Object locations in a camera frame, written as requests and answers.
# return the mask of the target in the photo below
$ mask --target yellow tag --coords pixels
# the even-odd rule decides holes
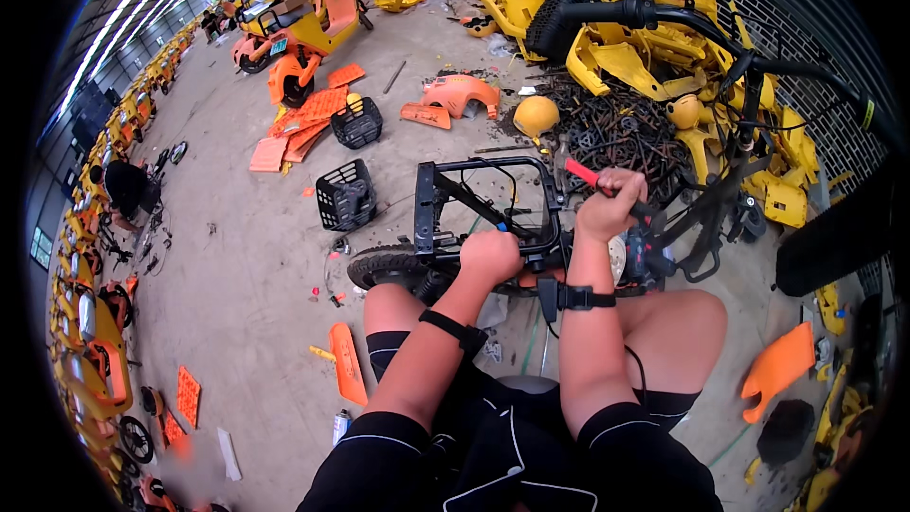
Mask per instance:
[[[863,118],[863,130],[868,131],[869,125],[872,124],[872,115],[875,113],[875,103],[870,100],[865,102],[865,117]]]

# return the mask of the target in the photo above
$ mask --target window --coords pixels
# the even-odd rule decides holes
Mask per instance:
[[[51,263],[51,240],[38,226],[32,236],[32,257],[45,269]]]

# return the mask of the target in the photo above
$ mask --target forearm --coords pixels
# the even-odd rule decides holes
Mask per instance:
[[[577,233],[566,284],[612,293],[609,246]],[[563,415],[574,437],[603,407],[623,401],[638,403],[625,372],[622,329],[615,308],[563,311],[560,391]]]
[[[473,326],[489,293],[485,284],[459,275],[432,310]],[[364,413],[406,415],[429,431],[463,355],[457,338],[433,324],[418,323],[395,353]]]

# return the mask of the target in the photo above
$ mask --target spray can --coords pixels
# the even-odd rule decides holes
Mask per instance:
[[[347,409],[342,409],[335,414],[335,427],[332,429],[332,446],[338,444],[338,441],[347,433],[347,427],[350,427],[350,415]]]

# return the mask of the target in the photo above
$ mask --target license plate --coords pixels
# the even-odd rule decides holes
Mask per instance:
[[[268,52],[268,55],[274,56],[275,54],[279,54],[282,51],[285,51],[285,49],[287,47],[288,47],[288,39],[282,38],[281,40],[272,44],[272,50]]]

